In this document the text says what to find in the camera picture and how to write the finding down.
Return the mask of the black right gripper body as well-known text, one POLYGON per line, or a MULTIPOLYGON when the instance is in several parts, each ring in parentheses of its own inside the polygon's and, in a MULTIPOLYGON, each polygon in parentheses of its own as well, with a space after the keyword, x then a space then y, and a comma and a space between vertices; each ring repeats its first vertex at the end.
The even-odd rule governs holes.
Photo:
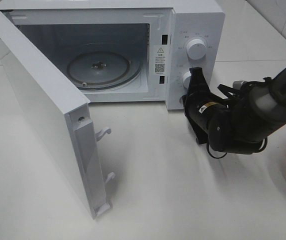
POLYGON ((199 145, 230 143, 230 112, 224 101, 213 94, 201 67, 190 68, 190 83, 184 96, 184 113, 199 145))

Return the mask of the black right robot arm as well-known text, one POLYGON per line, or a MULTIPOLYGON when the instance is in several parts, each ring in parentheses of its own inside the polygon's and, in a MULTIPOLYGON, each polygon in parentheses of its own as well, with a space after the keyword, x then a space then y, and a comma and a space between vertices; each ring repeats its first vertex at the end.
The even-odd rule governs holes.
POLYGON ((190 68, 184 115, 199 145, 224 155, 262 152, 268 136, 286 125, 286 68, 263 81, 220 84, 221 98, 210 91, 201 67, 190 68))

